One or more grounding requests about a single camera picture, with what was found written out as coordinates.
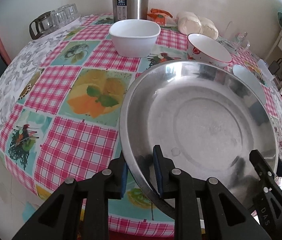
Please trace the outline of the large stainless steel basin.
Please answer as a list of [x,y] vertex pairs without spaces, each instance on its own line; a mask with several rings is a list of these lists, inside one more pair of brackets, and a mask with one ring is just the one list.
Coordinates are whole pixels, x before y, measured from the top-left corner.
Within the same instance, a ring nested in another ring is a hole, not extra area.
[[192,177],[219,179],[248,210],[259,182],[250,152],[277,168],[277,138],[263,103],[241,79],[202,62],[168,61],[136,78],[121,105],[119,136],[137,185],[169,217],[174,201],[159,196],[155,145]]

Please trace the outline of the small white blue bowl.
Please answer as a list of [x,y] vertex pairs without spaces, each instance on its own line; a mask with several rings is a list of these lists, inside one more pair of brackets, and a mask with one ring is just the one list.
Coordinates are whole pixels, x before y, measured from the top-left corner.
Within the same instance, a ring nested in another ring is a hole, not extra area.
[[259,101],[265,105],[266,96],[258,79],[245,67],[235,64],[232,68],[234,76],[241,79],[259,98]]

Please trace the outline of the strawberry pattern red-rimmed bowl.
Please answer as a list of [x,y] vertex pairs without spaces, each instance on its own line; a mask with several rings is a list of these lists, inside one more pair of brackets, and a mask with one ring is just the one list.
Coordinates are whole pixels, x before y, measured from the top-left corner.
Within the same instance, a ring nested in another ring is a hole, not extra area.
[[187,36],[187,59],[224,68],[232,62],[231,54],[216,40],[202,34]]

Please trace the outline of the white square bowl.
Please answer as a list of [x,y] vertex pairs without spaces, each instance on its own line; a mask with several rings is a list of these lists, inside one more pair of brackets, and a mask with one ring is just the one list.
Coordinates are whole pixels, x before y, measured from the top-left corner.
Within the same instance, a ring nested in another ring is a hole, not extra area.
[[131,58],[147,57],[160,33],[161,27],[157,23],[136,19],[118,21],[109,29],[117,53]]

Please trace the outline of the checkered picture tablecloth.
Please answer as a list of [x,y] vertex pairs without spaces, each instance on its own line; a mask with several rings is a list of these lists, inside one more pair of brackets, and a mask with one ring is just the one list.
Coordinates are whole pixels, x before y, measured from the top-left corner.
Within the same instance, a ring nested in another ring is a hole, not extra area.
[[[0,134],[7,169],[47,199],[72,176],[91,178],[122,150],[119,116],[126,91],[142,72],[187,58],[187,37],[162,28],[145,58],[125,58],[109,35],[111,15],[85,17],[39,66],[22,90]],[[257,77],[282,160],[282,99],[249,52],[233,57]]]

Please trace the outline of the clear plastic box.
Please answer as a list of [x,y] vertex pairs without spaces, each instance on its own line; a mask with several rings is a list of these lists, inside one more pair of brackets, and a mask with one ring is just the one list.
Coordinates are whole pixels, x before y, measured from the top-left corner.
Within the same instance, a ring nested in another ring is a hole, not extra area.
[[268,64],[263,59],[259,59],[257,64],[258,64],[258,68],[261,70],[263,76],[267,80],[272,81],[274,79],[274,76],[271,74]]

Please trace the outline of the black power adapter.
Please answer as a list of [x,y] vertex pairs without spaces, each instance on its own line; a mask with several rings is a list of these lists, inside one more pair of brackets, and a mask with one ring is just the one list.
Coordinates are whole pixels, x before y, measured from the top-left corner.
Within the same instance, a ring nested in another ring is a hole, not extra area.
[[269,68],[268,68],[269,72],[272,74],[272,75],[275,75],[279,70],[280,70],[280,65],[277,61],[273,61]]

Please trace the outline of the grey floral white cloth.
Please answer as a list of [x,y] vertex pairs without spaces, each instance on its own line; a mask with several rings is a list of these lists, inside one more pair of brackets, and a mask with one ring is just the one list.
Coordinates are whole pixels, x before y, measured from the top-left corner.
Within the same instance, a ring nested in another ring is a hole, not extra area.
[[0,134],[27,83],[65,36],[82,23],[79,17],[46,37],[29,42],[0,77]]

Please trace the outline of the glass ashtray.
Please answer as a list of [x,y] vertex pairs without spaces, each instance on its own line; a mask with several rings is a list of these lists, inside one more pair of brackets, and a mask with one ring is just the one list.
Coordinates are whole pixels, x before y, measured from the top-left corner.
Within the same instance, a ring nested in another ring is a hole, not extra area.
[[237,49],[236,46],[233,42],[223,38],[223,37],[218,37],[218,42],[224,46],[226,48],[226,50],[228,50],[231,54],[236,54],[237,53]]

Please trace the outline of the clear glass mug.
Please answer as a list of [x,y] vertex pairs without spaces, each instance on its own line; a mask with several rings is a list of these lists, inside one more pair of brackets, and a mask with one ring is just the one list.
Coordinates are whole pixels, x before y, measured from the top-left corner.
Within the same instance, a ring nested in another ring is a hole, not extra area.
[[233,21],[228,23],[224,32],[224,38],[235,44],[237,53],[247,51],[250,48],[247,35],[248,33],[241,31]]

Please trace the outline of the bag of steamed buns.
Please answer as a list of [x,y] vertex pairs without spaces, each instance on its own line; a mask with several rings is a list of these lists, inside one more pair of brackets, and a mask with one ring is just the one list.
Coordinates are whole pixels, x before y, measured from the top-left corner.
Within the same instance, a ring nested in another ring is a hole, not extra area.
[[208,18],[196,16],[193,12],[182,11],[176,16],[178,31],[183,35],[202,34],[216,40],[219,31]]

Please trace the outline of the upturned drinking glass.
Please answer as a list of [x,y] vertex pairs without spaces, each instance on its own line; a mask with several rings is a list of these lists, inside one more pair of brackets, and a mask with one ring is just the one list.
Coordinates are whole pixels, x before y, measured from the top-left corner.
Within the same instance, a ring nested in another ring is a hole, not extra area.
[[76,20],[79,17],[78,9],[75,3],[67,4],[65,6],[64,11],[65,11],[65,14],[66,14],[66,17],[69,23],[73,22],[74,20]]
[[68,17],[65,12],[65,5],[53,11],[54,25],[57,29],[64,27],[68,23]]

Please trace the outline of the orange snack packet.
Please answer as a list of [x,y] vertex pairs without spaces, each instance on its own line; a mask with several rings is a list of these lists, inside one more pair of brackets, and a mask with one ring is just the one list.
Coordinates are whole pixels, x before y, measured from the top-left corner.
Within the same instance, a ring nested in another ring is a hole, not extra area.
[[171,27],[175,25],[172,14],[165,10],[152,8],[147,14],[148,20],[156,22],[161,27]]

